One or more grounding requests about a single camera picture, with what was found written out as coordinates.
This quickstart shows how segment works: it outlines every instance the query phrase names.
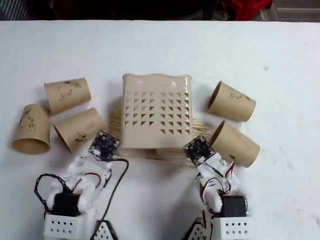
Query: cable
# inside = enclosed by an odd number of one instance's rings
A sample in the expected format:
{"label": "cable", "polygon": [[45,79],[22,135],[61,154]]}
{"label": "cable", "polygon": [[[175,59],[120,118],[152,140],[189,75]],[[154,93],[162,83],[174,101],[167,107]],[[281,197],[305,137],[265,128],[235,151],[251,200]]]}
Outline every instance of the cable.
{"label": "cable", "polygon": [[208,187],[208,184],[209,184],[209,182],[210,182],[211,180],[217,180],[217,181],[220,183],[222,190],[220,190],[220,189],[217,190],[219,194],[225,192],[224,186],[223,186],[223,184],[221,183],[221,181],[219,181],[219,179],[216,178],[216,177],[211,177],[211,178],[209,178],[209,179],[205,182],[205,184],[203,185],[202,194],[201,194],[201,199],[202,199],[202,201],[204,201],[205,192],[206,192],[206,189],[207,189],[207,187]]}
{"label": "cable", "polygon": [[210,233],[209,240],[211,240],[211,238],[212,238],[212,232],[213,232],[213,228],[214,228],[214,225],[212,223],[210,223],[210,226],[211,226],[211,233]]}
{"label": "cable", "polygon": [[230,166],[229,166],[229,168],[227,169],[227,171],[225,172],[225,174],[224,174],[224,178],[226,179],[226,182],[228,183],[228,189],[226,190],[226,191],[224,191],[223,193],[222,193],[222,195],[227,195],[227,194],[229,194],[230,192],[231,192],[231,184],[230,184],[230,182],[229,182],[229,180],[228,180],[228,174],[229,173],[231,173],[231,175],[232,175],[232,172],[233,172],[233,170],[234,170],[234,166],[235,166],[235,162],[233,161],[231,164],[230,164]]}
{"label": "cable", "polygon": [[204,161],[204,164],[207,165],[209,168],[211,168],[216,174],[218,174],[220,177],[224,177],[221,172],[219,172],[217,169],[215,169],[213,166],[209,165],[206,161]]}
{"label": "cable", "polygon": [[225,174],[224,174],[224,178],[225,178],[225,179],[227,178],[228,173],[234,169],[234,166],[235,166],[235,162],[233,161],[233,162],[230,164],[228,170],[227,170],[227,171],[225,172]]}
{"label": "cable", "polygon": [[[128,168],[129,168],[129,161],[128,161],[127,159],[124,159],[124,158],[104,159],[103,161],[108,162],[108,163],[109,163],[109,162],[124,162],[124,163],[126,163],[126,166],[125,166],[124,171],[122,172],[121,176],[119,177],[117,183],[115,184],[115,186],[114,186],[114,188],[113,188],[113,190],[112,190],[111,196],[110,196],[110,198],[109,198],[109,202],[108,202],[108,204],[107,204],[107,206],[106,206],[106,209],[105,209],[105,211],[104,211],[104,214],[102,215],[102,217],[101,217],[101,219],[99,220],[99,222],[102,222],[102,221],[105,219],[105,217],[106,217],[106,215],[107,215],[107,213],[108,213],[108,210],[109,210],[109,208],[110,208],[112,199],[113,199],[113,197],[114,197],[114,194],[115,194],[115,192],[116,192],[116,190],[117,190],[117,187],[118,187],[119,183],[121,182],[122,178],[124,177],[124,175],[126,174]],[[99,229],[99,224],[98,224],[97,227],[95,228],[95,230],[94,230],[94,232],[93,232],[93,234],[92,234],[92,236],[91,236],[91,238],[90,238],[91,240],[94,239],[94,236],[95,236],[96,232],[98,231],[98,229]]]}
{"label": "cable", "polygon": [[34,193],[35,195],[38,197],[38,199],[40,200],[40,202],[43,204],[44,206],[44,210],[46,212],[50,212],[49,208],[48,208],[48,205],[47,205],[47,202],[40,196],[39,192],[38,192],[38,185],[40,183],[40,180],[43,178],[43,177],[51,177],[51,178],[54,178],[54,179],[57,179],[61,185],[62,185],[62,192],[63,193],[70,193],[71,190],[70,188],[67,186],[66,184],[66,181],[63,180],[61,177],[55,175],[55,174],[50,174],[50,173],[44,173],[44,174],[41,174],[35,181],[35,186],[34,186]]}
{"label": "cable", "polygon": [[[98,182],[98,184],[95,186],[95,189],[97,189],[97,188],[99,187],[102,179],[101,179],[101,176],[100,176],[98,173],[96,173],[96,172],[87,172],[87,173],[85,173],[85,174],[83,174],[83,175],[84,175],[84,176],[86,176],[86,175],[96,175],[96,176],[98,176],[98,177],[99,177],[99,182]],[[78,186],[78,184],[79,184],[81,181],[82,181],[82,178],[80,178],[79,181],[76,182],[76,184],[74,185],[74,188],[72,189],[72,192],[74,192],[74,190],[76,189],[76,187]]]}

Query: red wire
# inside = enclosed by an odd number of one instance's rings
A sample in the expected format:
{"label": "red wire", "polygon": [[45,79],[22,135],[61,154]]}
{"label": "red wire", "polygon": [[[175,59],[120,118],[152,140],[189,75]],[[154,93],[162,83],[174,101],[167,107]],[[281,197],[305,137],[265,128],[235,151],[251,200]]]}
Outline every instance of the red wire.
{"label": "red wire", "polygon": [[[96,173],[96,172],[87,172],[87,173],[85,173],[85,174],[83,174],[83,175],[84,175],[84,176],[86,176],[86,175],[96,175],[96,176],[98,176],[98,177],[99,177],[99,182],[98,182],[98,184],[95,186],[95,189],[97,189],[97,188],[99,187],[102,179],[101,179],[101,176],[100,176],[98,173]],[[76,189],[76,187],[78,186],[78,184],[81,182],[81,180],[82,180],[82,178],[80,178],[79,181],[76,182],[76,184],[74,185],[74,188],[72,189],[72,192],[74,192],[74,190]]]}

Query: box with triangular holes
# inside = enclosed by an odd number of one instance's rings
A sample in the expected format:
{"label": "box with triangular holes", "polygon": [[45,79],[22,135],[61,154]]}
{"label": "box with triangular holes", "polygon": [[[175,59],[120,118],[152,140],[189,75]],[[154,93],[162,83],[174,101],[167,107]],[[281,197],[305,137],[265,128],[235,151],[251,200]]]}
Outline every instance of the box with triangular holes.
{"label": "box with triangular holes", "polygon": [[181,149],[192,140],[189,75],[123,76],[122,149]]}

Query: tipped-over paper cup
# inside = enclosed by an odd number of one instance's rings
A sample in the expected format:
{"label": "tipped-over paper cup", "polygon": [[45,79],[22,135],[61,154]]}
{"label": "tipped-over paper cup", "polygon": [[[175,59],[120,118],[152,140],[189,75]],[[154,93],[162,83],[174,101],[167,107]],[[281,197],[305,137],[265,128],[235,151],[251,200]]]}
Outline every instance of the tipped-over paper cup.
{"label": "tipped-over paper cup", "polygon": [[12,147],[25,154],[43,154],[50,149],[48,108],[39,104],[24,107]]}
{"label": "tipped-over paper cup", "polygon": [[53,126],[70,153],[106,128],[104,120],[94,107]]}
{"label": "tipped-over paper cup", "polygon": [[208,112],[247,122],[255,107],[255,100],[220,81],[210,98]]}
{"label": "tipped-over paper cup", "polygon": [[225,121],[213,133],[210,144],[223,159],[246,168],[254,163],[260,151],[258,144]]}
{"label": "tipped-over paper cup", "polygon": [[54,115],[91,100],[85,78],[45,83],[44,89]]}

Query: white robot part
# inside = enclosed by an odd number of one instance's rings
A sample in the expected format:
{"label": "white robot part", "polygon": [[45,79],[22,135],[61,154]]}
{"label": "white robot part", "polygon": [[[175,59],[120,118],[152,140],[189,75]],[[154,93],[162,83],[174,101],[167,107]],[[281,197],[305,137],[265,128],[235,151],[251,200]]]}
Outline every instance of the white robot part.
{"label": "white robot part", "polygon": [[[46,213],[43,233],[45,240],[89,240],[97,221],[95,201],[111,174],[110,163],[76,157],[60,177],[72,193],[80,195],[77,202],[80,215],[72,217]],[[61,184],[53,181],[47,198],[49,209],[53,208],[56,195],[62,192]]]}

